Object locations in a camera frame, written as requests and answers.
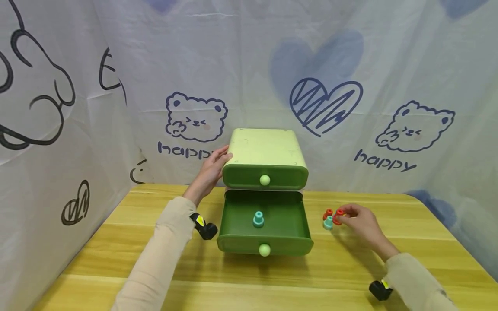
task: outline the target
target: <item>beige sleeve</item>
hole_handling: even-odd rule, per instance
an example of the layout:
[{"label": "beige sleeve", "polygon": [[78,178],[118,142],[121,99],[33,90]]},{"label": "beige sleeve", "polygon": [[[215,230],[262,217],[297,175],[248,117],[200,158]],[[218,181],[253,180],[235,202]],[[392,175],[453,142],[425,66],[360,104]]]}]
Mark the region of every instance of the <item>beige sleeve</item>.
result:
[{"label": "beige sleeve", "polygon": [[196,206],[183,197],[168,203],[156,222],[154,235],[116,296],[112,311],[161,309],[176,263],[192,238],[194,222],[189,216],[195,211]]},{"label": "beige sleeve", "polygon": [[457,311],[432,274],[410,254],[399,254],[386,263],[384,280],[413,311]]}]

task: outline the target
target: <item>table surface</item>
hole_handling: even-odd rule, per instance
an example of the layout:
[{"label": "table surface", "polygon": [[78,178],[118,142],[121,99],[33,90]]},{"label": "table surface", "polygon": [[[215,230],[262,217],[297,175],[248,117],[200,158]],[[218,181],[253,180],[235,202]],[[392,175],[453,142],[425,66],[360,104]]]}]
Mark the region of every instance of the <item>table surface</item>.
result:
[{"label": "table surface", "polygon": [[[168,201],[185,186],[144,184],[123,199],[35,310],[109,310],[154,231]],[[224,188],[204,198],[199,213],[220,224]],[[225,254],[216,238],[194,231],[164,310],[407,310],[396,293],[384,303],[368,286],[385,274],[382,262],[346,226],[327,231],[327,208],[355,202],[371,208],[386,236],[417,257],[460,310],[496,310],[498,285],[418,200],[396,194],[304,192],[315,245],[303,257]]]}]

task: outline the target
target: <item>left hand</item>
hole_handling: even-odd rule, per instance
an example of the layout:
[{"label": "left hand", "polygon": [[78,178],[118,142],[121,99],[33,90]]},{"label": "left hand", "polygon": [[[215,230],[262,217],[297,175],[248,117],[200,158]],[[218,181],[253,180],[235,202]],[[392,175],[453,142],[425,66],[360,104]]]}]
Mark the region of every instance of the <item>left hand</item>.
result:
[{"label": "left hand", "polygon": [[204,161],[201,170],[183,194],[184,198],[189,199],[196,206],[199,205],[201,200],[211,192],[222,177],[222,169],[225,163],[233,157],[233,154],[227,152],[228,145],[213,151],[211,156]]}]

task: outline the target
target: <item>light green knob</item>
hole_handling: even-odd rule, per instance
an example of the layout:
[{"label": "light green knob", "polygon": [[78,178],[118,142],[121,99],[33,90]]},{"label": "light green knob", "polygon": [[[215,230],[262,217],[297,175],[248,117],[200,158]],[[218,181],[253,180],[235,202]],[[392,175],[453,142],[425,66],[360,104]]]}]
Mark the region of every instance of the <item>light green knob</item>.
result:
[{"label": "light green knob", "polygon": [[259,178],[259,183],[263,186],[268,186],[270,184],[270,176],[263,175]]},{"label": "light green knob", "polygon": [[263,257],[266,257],[270,254],[270,246],[268,244],[261,244],[259,246],[259,254]]}]

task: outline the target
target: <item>green drawer unit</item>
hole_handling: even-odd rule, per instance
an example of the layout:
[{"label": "green drawer unit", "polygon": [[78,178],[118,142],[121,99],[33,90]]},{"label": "green drawer unit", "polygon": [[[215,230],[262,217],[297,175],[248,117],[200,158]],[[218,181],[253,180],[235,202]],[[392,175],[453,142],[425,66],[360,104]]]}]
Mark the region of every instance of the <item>green drawer unit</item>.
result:
[{"label": "green drawer unit", "polygon": [[[253,218],[262,212],[263,225]],[[303,256],[313,247],[303,195],[289,191],[225,192],[218,248],[227,253]],[[266,247],[266,254],[260,252]]]},{"label": "green drawer unit", "polygon": [[231,189],[296,191],[308,180],[295,133],[287,129],[237,128],[223,167],[223,182]]}]

